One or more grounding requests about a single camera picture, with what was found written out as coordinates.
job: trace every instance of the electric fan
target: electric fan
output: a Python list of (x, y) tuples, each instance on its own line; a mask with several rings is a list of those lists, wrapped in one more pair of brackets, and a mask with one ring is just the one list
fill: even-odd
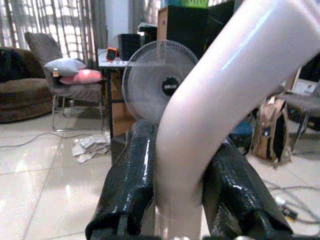
[(176, 89), (197, 64), (184, 45), (171, 40), (150, 42), (130, 58), (122, 79), (124, 101), (137, 119), (159, 123)]

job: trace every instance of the tiled floor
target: tiled floor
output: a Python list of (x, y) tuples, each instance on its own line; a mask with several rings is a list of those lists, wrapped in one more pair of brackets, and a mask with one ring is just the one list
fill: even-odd
[[(24, 143), (34, 136), (51, 132), (51, 115), (23, 122), (0, 124), (0, 146)], [(59, 127), (99, 126), (95, 119), (66, 119), (58, 115)], [(296, 124), (290, 125), (293, 132)], [(65, 133), (74, 136), (79, 132)], [(308, 130), (300, 149), (320, 150), (319, 134)], [(14, 148), (0, 148), (0, 239), (2, 240), (84, 240), (84, 230), (98, 202), (104, 179), (111, 167), (111, 154), (78, 165), (71, 147), (81, 136), (61, 139), (45, 135)], [(268, 162), (248, 155), (247, 159), (263, 179), (280, 186), (320, 187), (320, 155), (293, 156), (292, 162), (274, 169)], [(320, 192), (293, 190), (314, 213), (320, 215)], [(281, 191), (275, 196), (290, 200)], [(301, 213), (301, 217), (310, 219)], [(318, 225), (289, 222), (297, 234), (313, 234)], [(208, 228), (203, 225), (202, 233)]]

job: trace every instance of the black wrapping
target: black wrapping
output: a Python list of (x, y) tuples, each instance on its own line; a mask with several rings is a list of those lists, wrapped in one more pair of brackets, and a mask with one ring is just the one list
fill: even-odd
[(275, 229), (292, 233), (261, 178), (229, 138), (205, 172), (202, 203), (212, 236), (245, 235), (256, 211), (265, 212)]
[(120, 216), (126, 216), (128, 235), (139, 235), (144, 221), (152, 228), (154, 163), (157, 126), (144, 120), (130, 129), (127, 145), (109, 170), (91, 222), (85, 229), (86, 238), (116, 235)]

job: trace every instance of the desk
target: desk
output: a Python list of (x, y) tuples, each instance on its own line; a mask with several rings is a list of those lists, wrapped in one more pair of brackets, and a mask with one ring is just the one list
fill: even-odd
[(128, 65), (128, 61), (122, 61), (119, 57), (116, 57), (114, 61), (110, 62), (106, 60), (106, 49), (98, 48), (97, 50), (98, 67), (102, 72), (102, 75), (106, 77), (107, 85), (107, 101), (108, 101), (108, 114), (109, 114), (109, 127), (110, 137), (114, 137), (114, 124), (113, 124), (113, 109), (112, 104), (124, 103), (123, 99), (112, 99), (111, 90), (111, 72), (124, 69)]

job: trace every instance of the beige backpack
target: beige backpack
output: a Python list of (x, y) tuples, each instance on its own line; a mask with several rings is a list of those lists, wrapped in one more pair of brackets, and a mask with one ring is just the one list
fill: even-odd
[(274, 96), (259, 109), (252, 138), (252, 154), (274, 163), (289, 150), (288, 113), (286, 102)]

